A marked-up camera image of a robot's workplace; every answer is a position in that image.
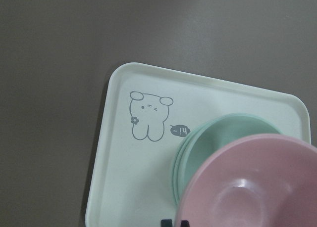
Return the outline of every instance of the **tray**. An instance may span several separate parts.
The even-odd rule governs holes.
[[[171,163],[182,139],[230,113],[260,116],[311,142],[295,96],[141,63],[110,78],[86,210],[87,227],[159,227],[174,219]]]

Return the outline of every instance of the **flower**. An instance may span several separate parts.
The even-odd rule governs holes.
[[[137,117],[131,117],[131,123],[133,123],[134,125],[138,124],[139,119]]]

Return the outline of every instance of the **cartoon face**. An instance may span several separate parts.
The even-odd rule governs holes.
[[[149,138],[158,141],[164,134],[164,121],[169,114],[169,106],[173,104],[170,97],[160,97],[149,93],[133,91],[130,103],[132,134],[135,139]]]

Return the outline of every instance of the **plastic bowl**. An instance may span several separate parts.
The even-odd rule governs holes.
[[[175,226],[317,226],[317,149],[261,134],[210,156],[186,187]]]
[[[280,134],[280,131],[260,117],[242,113],[225,115],[201,126],[181,147],[175,167],[177,180],[173,181],[176,203],[195,171],[215,151],[239,138],[264,133]]]

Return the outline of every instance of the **cartoon ear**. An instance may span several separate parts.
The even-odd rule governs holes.
[[[132,91],[130,92],[130,97],[133,100],[142,100],[144,96],[141,92]]]
[[[163,105],[166,105],[166,106],[170,106],[173,104],[173,99],[170,98],[170,97],[161,97],[159,99],[160,103],[163,104]]]

